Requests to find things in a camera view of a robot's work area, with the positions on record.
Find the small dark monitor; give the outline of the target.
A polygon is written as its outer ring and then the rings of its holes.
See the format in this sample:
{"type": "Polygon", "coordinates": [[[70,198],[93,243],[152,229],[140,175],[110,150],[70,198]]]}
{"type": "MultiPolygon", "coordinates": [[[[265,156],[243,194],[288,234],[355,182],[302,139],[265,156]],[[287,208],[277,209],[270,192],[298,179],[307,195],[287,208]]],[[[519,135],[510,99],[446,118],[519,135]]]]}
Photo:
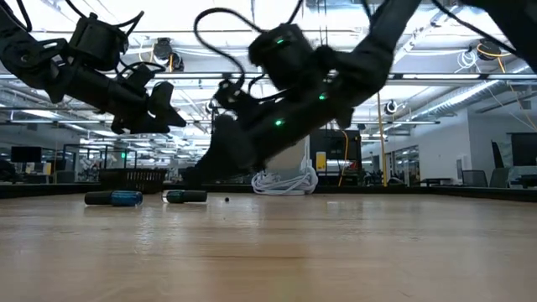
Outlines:
{"type": "Polygon", "coordinates": [[[14,163],[38,163],[42,159],[42,148],[37,146],[12,146],[11,161],[14,163]]]}

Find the teal blue nail polish bottle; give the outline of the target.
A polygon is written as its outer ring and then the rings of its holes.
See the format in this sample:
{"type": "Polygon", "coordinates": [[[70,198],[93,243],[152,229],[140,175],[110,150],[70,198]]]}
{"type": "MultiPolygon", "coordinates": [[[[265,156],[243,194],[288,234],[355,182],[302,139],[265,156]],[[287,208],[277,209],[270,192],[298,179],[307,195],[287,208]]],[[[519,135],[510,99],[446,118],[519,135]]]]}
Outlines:
{"type": "Polygon", "coordinates": [[[126,206],[135,207],[143,203],[143,194],[131,190],[110,190],[88,192],[84,197],[88,206],[126,206]]]}

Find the grey mesh chair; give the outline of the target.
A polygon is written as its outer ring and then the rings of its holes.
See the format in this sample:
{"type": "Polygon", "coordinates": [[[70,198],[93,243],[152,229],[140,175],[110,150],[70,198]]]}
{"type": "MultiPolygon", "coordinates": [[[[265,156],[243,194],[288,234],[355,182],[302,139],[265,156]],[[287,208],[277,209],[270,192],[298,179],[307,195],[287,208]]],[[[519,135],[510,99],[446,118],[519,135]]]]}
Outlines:
{"type": "Polygon", "coordinates": [[[496,168],[491,174],[490,188],[506,189],[508,184],[509,168],[496,168]]]}
{"type": "Polygon", "coordinates": [[[463,170],[462,183],[470,187],[488,187],[487,176],[483,170],[463,170]]]}

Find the dark green nail polish bottle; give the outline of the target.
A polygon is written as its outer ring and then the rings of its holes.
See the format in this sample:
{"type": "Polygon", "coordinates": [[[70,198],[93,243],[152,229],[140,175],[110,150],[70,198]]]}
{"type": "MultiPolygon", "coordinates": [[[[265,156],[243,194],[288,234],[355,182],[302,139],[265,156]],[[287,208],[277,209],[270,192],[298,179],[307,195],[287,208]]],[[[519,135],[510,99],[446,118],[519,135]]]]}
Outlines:
{"type": "Polygon", "coordinates": [[[206,200],[204,190],[168,190],[163,194],[163,201],[170,204],[204,203],[206,200]]]}

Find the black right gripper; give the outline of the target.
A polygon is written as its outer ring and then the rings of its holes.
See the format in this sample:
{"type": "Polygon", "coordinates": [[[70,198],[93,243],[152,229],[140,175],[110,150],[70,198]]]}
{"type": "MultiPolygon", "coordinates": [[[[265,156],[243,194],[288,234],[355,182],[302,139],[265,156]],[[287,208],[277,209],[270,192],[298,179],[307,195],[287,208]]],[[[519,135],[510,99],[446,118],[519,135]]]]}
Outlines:
{"type": "Polygon", "coordinates": [[[352,104],[329,93],[326,85],[287,96],[276,104],[275,112],[249,129],[221,115],[214,121],[210,147],[214,169],[189,167],[183,172],[183,184],[200,187],[264,171],[275,155],[328,122],[351,115],[352,104]]]}

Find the large dark monitor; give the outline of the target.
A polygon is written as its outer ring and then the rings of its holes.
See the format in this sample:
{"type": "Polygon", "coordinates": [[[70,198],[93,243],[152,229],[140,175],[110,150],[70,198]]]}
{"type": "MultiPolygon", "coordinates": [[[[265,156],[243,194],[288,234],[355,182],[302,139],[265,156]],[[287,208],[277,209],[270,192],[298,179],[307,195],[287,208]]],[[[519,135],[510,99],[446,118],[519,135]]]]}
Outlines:
{"type": "Polygon", "coordinates": [[[537,165],[537,133],[512,133],[513,166],[537,165]]]}

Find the black plastic basket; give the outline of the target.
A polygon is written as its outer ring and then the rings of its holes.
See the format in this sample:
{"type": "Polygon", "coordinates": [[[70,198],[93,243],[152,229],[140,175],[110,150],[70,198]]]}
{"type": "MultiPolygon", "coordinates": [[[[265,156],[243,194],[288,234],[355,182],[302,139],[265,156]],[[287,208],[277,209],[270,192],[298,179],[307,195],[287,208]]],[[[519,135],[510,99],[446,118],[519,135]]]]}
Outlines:
{"type": "Polygon", "coordinates": [[[156,194],[163,190],[166,169],[101,169],[99,182],[104,190],[135,190],[156,194]]]}

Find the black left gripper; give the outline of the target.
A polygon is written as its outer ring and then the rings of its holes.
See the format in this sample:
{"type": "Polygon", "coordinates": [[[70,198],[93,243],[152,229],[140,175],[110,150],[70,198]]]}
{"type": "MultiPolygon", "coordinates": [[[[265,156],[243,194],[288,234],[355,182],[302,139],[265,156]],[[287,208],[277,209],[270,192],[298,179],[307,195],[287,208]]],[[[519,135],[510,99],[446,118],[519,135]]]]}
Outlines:
{"type": "Polygon", "coordinates": [[[185,127],[186,121],[171,106],[174,86],[157,83],[149,97],[145,87],[133,89],[89,67],[52,64],[52,102],[71,96],[101,111],[113,114],[111,130],[115,134],[168,133],[168,126],[185,127]]]}

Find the black cabinet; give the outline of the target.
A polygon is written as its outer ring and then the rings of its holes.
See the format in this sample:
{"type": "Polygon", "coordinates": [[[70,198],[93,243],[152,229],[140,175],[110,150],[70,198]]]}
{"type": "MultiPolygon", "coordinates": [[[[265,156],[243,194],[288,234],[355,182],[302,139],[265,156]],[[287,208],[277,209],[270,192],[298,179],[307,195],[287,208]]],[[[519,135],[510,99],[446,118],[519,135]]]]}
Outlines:
{"type": "Polygon", "coordinates": [[[317,172],[320,185],[358,186],[362,182],[362,138],[358,130],[318,129],[310,135],[310,158],[326,152],[326,172],[317,172]]]}

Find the black aluminium table frame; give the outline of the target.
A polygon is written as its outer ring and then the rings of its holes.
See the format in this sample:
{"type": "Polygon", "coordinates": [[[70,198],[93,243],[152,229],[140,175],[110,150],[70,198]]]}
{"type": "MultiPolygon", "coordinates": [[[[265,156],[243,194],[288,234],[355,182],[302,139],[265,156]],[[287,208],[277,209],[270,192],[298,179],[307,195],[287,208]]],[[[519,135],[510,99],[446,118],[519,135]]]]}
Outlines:
{"type": "MultiPolygon", "coordinates": [[[[82,194],[92,191],[104,191],[107,188],[98,183],[73,183],[73,184],[23,184],[23,185],[0,185],[0,200],[22,197],[36,197],[46,195],[71,195],[82,194]]],[[[430,187],[404,187],[404,186],[370,186],[370,187],[336,187],[317,186],[315,194],[334,195],[450,195],[465,198],[509,200],[517,202],[537,203],[537,190],[530,189],[501,189],[466,186],[430,186],[430,187]]]]}

